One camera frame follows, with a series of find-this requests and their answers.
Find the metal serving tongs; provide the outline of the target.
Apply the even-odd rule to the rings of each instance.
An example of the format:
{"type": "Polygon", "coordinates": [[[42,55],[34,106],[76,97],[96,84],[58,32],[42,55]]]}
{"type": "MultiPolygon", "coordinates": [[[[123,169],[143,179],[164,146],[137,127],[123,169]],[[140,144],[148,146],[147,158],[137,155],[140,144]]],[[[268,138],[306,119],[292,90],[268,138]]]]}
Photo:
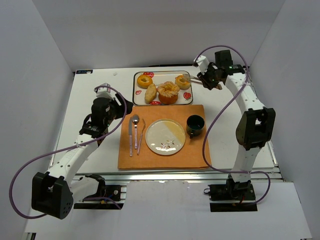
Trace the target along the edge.
{"type": "MultiPolygon", "coordinates": [[[[183,74],[183,77],[188,82],[195,83],[195,84],[198,84],[198,85],[203,85],[203,83],[200,81],[200,79],[198,77],[196,77],[196,76],[189,75],[189,74],[183,74]]],[[[218,90],[222,90],[222,86],[220,84],[218,84],[215,88],[218,89],[218,90]]]]}

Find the pale glazed ring donut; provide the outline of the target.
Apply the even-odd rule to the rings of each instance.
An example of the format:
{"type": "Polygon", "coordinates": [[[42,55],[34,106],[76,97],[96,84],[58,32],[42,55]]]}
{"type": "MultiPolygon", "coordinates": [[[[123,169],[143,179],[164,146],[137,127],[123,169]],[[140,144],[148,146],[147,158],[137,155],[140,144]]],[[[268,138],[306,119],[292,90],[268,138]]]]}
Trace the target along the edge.
{"type": "Polygon", "coordinates": [[[191,86],[190,80],[184,75],[178,75],[175,78],[175,84],[178,85],[181,90],[187,90],[191,86]]]}

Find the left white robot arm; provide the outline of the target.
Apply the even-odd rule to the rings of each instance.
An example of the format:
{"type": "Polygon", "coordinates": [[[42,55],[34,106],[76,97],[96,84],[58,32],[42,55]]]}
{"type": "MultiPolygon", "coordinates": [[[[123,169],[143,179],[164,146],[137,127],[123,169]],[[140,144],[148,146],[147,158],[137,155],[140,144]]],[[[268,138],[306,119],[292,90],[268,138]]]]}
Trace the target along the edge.
{"type": "Polygon", "coordinates": [[[122,99],[119,94],[115,96],[113,99],[96,98],[91,113],[83,121],[73,149],[67,150],[47,172],[35,174],[31,194],[33,210],[62,220],[74,203],[85,198],[105,197],[105,179],[100,175],[91,173],[77,182],[72,181],[83,163],[105,139],[112,121],[132,112],[132,102],[122,99]]]}

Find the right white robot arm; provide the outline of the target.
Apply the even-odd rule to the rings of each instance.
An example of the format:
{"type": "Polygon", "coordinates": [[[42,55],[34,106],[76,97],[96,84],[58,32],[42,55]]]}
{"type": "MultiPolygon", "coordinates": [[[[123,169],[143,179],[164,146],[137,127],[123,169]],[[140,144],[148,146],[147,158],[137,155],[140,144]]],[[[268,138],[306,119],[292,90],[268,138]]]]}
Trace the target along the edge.
{"type": "Polygon", "coordinates": [[[223,83],[240,109],[241,119],[235,130],[238,152],[229,178],[235,184],[248,184],[257,155],[271,140],[276,112],[258,99],[249,83],[248,72],[233,63],[229,50],[216,52],[214,62],[203,55],[194,61],[200,69],[197,77],[203,86],[212,90],[223,83]]]}

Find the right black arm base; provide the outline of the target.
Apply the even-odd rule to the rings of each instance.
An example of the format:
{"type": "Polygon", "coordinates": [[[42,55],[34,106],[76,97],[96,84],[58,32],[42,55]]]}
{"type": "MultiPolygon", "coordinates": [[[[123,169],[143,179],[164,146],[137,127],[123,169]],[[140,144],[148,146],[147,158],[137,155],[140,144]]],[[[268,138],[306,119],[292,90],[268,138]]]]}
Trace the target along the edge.
{"type": "Polygon", "coordinates": [[[256,212],[256,195],[250,180],[235,182],[230,176],[224,184],[210,184],[203,190],[212,213],[256,212]]]}

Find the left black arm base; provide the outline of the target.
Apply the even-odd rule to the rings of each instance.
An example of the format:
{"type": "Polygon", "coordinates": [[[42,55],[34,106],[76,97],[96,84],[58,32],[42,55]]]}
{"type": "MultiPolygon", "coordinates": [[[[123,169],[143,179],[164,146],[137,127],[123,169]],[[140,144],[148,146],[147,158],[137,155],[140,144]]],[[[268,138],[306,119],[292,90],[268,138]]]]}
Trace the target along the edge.
{"type": "Polygon", "coordinates": [[[86,179],[95,180],[98,185],[93,194],[74,204],[79,210],[121,210],[124,206],[126,187],[119,184],[107,184],[104,177],[87,174],[86,179]]]}

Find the oval beige bread roll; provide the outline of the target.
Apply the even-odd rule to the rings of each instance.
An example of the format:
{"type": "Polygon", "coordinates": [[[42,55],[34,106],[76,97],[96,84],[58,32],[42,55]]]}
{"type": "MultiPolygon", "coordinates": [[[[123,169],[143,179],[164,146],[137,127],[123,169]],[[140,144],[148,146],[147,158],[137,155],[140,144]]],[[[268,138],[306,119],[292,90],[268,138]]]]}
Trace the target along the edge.
{"type": "Polygon", "coordinates": [[[157,96],[157,87],[154,83],[150,84],[147,87],[147,90],[144,95],[144,101],[146,104],[149,104],[152,102],[157,96]]]}

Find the strawberry pattern tray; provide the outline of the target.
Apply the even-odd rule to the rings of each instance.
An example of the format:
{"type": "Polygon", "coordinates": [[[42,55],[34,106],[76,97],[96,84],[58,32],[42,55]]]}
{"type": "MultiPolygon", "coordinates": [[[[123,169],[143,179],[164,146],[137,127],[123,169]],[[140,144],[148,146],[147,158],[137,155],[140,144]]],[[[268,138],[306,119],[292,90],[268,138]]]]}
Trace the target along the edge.
{"type": "Polygon", "coordinates": [[[133,77],[132,101],[136,106],[189,105],[193,102],[187,71],[140,71],[133,77]]]}

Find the coconut topped bundt cake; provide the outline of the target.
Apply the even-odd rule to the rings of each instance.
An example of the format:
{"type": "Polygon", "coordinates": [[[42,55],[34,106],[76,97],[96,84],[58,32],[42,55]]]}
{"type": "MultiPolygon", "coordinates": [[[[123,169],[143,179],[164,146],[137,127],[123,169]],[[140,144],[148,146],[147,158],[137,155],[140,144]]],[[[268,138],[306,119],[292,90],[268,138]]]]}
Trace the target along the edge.
{"type": "Polygon", "coordinates": [[[157,87],[158,99],[164,105],[175,104],[179,97],[180,88],[177,84],[166,81],[157,87]]]}

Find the orange cloth placemat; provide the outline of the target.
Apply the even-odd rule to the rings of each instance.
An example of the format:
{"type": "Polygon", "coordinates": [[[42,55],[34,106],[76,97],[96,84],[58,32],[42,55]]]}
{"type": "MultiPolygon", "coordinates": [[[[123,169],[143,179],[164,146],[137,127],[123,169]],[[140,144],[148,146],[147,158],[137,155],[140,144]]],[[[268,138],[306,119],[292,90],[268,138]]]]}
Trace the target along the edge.
{"type": "Polygon", "coordinates": [[[206,130],[190,138],[187,119],[201,104],[135,106],[121,125],[118,169],[203,169],[211,163],[206,130]]]}

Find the dark green mug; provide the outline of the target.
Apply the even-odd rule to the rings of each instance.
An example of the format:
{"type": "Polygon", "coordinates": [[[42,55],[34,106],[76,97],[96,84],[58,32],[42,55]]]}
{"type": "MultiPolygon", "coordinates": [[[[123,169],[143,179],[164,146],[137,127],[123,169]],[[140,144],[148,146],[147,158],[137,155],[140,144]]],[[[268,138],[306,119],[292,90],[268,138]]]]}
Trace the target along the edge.
{"type": "Polygon", "coordinates": [[[198,137],[202,134],[205,120],[199,115],[191,115],[186,121],[186,132],[189,138],[198,137]]]}

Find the white and yellow plate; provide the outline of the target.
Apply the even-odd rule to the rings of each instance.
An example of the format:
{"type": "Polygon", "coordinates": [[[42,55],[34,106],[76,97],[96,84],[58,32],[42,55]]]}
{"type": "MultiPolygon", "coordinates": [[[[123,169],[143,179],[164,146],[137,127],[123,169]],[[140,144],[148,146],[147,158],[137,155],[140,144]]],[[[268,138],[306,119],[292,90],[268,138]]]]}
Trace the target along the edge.
{"type": "Polygon", "coordinates": [[[158,119],[150,124],[145,132],[145,142],[155,154],[171,156],[185,145],[184,128],[172,119],[158,119]]]}

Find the pink handled knife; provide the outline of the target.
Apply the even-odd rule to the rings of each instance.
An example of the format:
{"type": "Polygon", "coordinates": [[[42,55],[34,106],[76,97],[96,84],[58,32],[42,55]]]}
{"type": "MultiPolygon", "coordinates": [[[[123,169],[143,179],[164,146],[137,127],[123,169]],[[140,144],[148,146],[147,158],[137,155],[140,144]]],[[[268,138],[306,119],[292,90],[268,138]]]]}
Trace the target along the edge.
{"type": "Polygon", "coordinates": [[[132,136],[132,117],[128,122],[128,135],[129,135],[129,156],[133,156],[133,136],[132,136]]]}

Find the pink handled spoon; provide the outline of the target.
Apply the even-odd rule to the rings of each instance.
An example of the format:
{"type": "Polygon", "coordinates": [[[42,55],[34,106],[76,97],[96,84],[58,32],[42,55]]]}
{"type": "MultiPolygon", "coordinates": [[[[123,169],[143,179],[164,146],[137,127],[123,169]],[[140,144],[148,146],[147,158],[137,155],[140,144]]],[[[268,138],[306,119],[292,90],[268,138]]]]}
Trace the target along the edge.
{"type": "Polygon", "coordinates": [[[138,123],[140,121],[140,117],[135,114],[132,117],[132,122],[134,124],[134,148],[138,149],[138,123]]]}

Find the pink handled fork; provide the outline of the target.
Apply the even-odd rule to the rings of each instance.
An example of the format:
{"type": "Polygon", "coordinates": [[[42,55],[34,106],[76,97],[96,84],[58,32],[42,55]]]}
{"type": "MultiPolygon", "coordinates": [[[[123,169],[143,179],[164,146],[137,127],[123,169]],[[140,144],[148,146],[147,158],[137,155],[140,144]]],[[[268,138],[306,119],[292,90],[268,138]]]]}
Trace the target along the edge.
{"type": "Polygon", "coordinates": [[[139,142],[138,142],[138,146],[137,146],[137,155],[140,155],[141,152],[141,146],[142,146],[142,140],[143,140],[143,135],[144,135],[144,130],[146,128],[146,122],[144,120],[144,118],[142,118],[142,122],[143,122],[143,127],[140,133],[140,137],[139,137],[139,142]]]}

